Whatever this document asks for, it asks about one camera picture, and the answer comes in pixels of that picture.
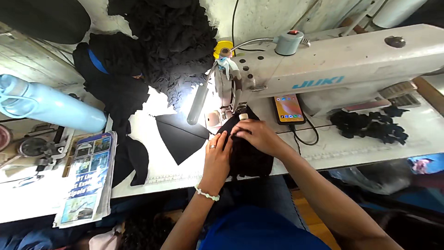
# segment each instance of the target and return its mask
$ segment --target blue strap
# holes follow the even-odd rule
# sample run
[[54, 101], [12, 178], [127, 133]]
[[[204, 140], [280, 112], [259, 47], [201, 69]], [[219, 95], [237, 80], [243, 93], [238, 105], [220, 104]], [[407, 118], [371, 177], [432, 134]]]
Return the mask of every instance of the blue strap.
[[102, 63], [97, 59], [97, 57], [90, 49], [88, 49], [88, 54], [92, 64], [94, 64], [94, 66], [101, 72], [109, 75], [108, 71], [105, 69], [105, 67], [102, 65]]

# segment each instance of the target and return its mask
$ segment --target woman's right hand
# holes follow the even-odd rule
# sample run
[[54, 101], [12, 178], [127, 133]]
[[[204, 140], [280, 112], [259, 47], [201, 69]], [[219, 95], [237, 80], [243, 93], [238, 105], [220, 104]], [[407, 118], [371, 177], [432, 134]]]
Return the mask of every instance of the woman's right hand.
[[231, 130], [231, 135], [247, 140], [258, 150], [276, 158], [281, 158], [289, 152], [295, 152], [266, 125], [265, 121], [252, 119], [240, 121]]

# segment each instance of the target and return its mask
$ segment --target pink cloth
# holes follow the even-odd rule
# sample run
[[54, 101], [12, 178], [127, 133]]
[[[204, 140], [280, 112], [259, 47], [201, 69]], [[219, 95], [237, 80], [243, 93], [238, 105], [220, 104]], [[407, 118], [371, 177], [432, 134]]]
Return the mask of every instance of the pink cloth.
[[121, 227], [115, 226], [111, 231], [98, 234], [89, 240], [89, 250], [117, 250], [122, 235]]

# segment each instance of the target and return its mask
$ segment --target phone screen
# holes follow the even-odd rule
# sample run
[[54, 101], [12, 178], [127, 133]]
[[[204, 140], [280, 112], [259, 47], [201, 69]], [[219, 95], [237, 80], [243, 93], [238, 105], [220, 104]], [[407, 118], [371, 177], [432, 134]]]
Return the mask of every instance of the phone screen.
[[274, 102], [281, 122], [304, 121], [296, 94], [276, 96]]

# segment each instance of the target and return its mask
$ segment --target woman's left hand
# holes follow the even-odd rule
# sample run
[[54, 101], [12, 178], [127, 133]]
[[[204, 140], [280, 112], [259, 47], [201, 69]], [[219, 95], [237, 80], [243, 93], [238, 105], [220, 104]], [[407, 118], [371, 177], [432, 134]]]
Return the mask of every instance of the woman's left hand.
[[222, 134], [218, 133], [206, 145], [203, 176], [198, 188], [212, 196], [219, 194], [230, 171], [230, 155], [233, 140], [231, 137], [228, 138], [228, 142], [224, 150], [222, 150], [226, 135], [226, 131]]

